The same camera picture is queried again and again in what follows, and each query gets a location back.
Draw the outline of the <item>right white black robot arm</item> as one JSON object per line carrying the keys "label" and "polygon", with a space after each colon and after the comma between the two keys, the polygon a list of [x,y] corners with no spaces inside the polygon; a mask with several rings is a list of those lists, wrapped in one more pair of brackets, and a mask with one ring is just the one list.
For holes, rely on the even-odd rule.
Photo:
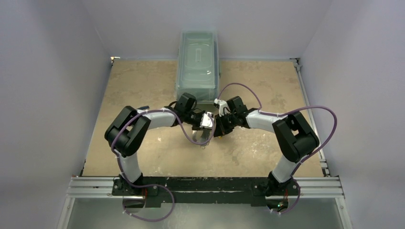
{"label": "right white black robot arm", "polygon": [[282,157],[269,173],[267,183],[258,187],[265,196],[284,193],[299,162],[320,144],[319,138],[299,111],[270,115],[257,108],[247,108],[239,96],[227,101],[215,99],[214,106],[219,111],[215,116],[215,137],[225,136],[237,126],[275,134]]}

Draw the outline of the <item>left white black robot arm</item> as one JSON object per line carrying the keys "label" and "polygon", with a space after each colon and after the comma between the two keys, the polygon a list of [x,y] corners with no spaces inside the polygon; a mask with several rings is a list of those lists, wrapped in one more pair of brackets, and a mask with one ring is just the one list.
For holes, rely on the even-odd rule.
{"label": "left white black robot arm", "polygon": [[205,146],[213,137],[214,115],[197,108],[196,98],[189,93],[183,93],[177,101],[157,110],[125,106],[110,124],[104,138],[117,158],[120,177],[125,180],[124,189],[130,195],[137,195],[144,187],[137,152],[146,133],[159,127],[176,126],[184,131],[184,123],[208,134],[203,140],[194,140],[186,134],[186,138],[193,144]]}

